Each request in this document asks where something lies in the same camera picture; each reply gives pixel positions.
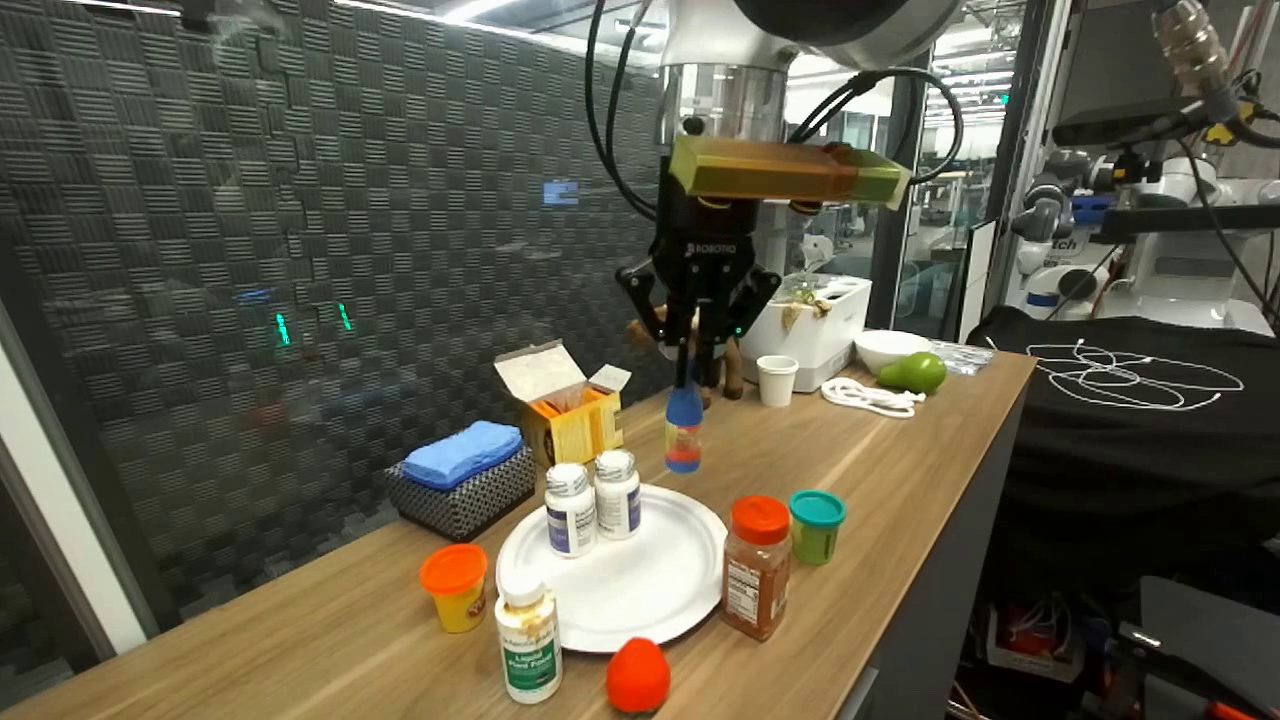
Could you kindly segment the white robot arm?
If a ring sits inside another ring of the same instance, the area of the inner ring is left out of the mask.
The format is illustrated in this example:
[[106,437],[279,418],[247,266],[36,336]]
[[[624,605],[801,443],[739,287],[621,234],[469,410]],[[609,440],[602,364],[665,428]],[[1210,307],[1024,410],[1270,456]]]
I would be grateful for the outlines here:
[[888,157],[818,144],[840,102],[915,58],[962,0],[665,0],[665,109],[656,139],[656,235],[621,268],[675,388],[712,388],[722,347],[750,329],[776,274],[755,262],[764,201],[871,201],[897,207],[913,173]]

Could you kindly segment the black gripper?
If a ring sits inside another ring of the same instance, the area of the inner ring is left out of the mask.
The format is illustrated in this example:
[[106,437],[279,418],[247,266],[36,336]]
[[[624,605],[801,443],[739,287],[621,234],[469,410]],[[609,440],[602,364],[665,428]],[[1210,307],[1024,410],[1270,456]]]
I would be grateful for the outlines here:
[[656,235],[614,283],[640,329],[675,347],[675,388],[687,388],[694,341],[716,347],[744,336],[779,287],[779,277],[755,266],[750,234],[750,201],[694,201],[660,173]]

